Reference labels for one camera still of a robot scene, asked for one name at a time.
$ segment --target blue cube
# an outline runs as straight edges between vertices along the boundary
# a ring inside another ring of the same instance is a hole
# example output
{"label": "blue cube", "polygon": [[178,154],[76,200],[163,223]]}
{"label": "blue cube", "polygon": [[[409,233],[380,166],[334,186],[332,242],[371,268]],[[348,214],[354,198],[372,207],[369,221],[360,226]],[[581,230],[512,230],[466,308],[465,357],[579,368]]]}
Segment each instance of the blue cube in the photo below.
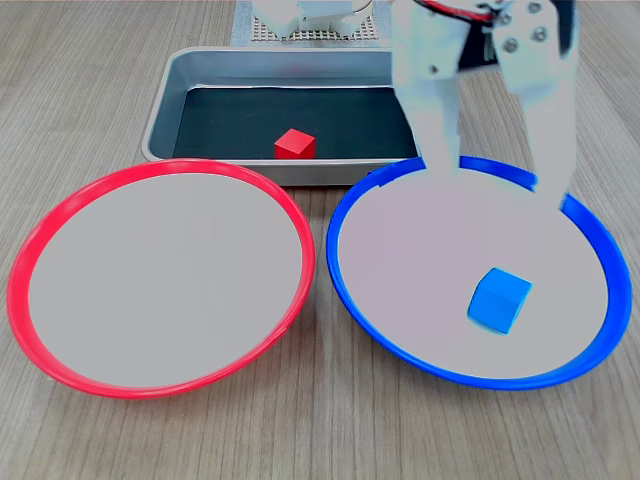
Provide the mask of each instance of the blue cube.
{"label": "blue cube", "polygon": [[469,318],[481,325],[508,334],[516,321],[532,284],[510,273],[492,268],[473,294]]}

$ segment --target screw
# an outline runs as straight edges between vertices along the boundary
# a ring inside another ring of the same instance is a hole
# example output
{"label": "screw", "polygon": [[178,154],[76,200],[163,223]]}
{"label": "screw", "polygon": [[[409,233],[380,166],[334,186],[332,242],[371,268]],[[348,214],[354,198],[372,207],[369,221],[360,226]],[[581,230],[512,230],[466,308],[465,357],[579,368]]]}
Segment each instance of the screw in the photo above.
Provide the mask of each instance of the screw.
{"label": "screw", "polygon": [[511,14],[504,12],[500,15],[500,25],[509,25],[511,23]]}
{"label": "screw", "polygon": [[536,42],[544,42],[547,39],[547,29],[545,27],[538,27],[533,31],[531,35]]}
{"label": "screw", "polygon": [[502,49],[507,53],[513,53],[518,49],[518,41],[515,38],[507,38],[502,44]]}
{"label": "screw", "polygon": [[538,2],[531,2],[529,4],[529,13],[538,13],[540,10],[542,10],[542,5]]}

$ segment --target black tray bottom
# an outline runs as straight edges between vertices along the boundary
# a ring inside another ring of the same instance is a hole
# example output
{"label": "black tray bottom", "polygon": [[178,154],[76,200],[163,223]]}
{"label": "black tray bottom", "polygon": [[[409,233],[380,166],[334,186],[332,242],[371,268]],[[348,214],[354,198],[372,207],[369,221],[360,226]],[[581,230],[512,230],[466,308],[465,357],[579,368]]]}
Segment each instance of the black tray bottom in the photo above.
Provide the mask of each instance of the black tray bottom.
{"label": "black tray bottom", "polygon": [[391,88],[198,88],[187,94],[174,158],[262,160],[295,128],[316,158],[413,158],[411,129]]}

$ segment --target wood grain surface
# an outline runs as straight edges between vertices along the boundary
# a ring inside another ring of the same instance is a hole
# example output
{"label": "wood grain surface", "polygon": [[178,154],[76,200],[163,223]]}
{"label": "wood grain surface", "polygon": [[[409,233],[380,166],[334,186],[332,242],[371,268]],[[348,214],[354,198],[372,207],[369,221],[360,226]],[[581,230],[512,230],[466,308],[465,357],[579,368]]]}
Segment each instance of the wood grain surface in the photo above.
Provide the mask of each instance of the wood grain surface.
{"label": "wood grain surface", "polygon": [[[225,45],[234,3],[0,2],[0,277],[85,184],[144,161],[140,141],[174,51]],[[640,3],[584,2],[579,167],[571,188],[640,285]],[[462,84],[464,153],[531,168],[521,113],[495,74]],[[302,314],[239,374],[152,401],[88,396],[41,373],[0,313],[0,479],[640,478],[637,301],[619,348],[542,391],[465,388],[398,360],[351,319],[324,248],[344,190],[292,190],[318,269]]]}

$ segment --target red rim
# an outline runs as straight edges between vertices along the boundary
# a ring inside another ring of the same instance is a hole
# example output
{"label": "red rim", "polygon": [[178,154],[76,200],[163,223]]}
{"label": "red rim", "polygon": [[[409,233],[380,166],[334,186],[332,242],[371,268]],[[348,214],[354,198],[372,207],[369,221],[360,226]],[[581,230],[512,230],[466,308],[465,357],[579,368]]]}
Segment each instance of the red rim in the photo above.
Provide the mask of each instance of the red rim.
{"label": "red rim", "polygon": [[[31,276],[44,248],[78,211],[120,187],[161,175],[208,173],[224,175],[249,183],[275,199],[291,218],[302,246],[302,274],[298,290],[274,331],[257,347],[231,365],[196,380],[153,388],[124,388],[96,382],[63,365],[44,346],[33,326],[29,311]],[[213,160],[172,159],[145,163],[120,170],[82,188],[54,208],[27,237],[14,262],[7,286],[7,310],[13,333],[25,354],[47,375],[86,393],[113,398],[156,398],[185,393],[218,381],[247,366],[271,347],[291,326],[307,300],[315,272],[315,245],[311,228],[302,210],[276,183],[237,165]]]}

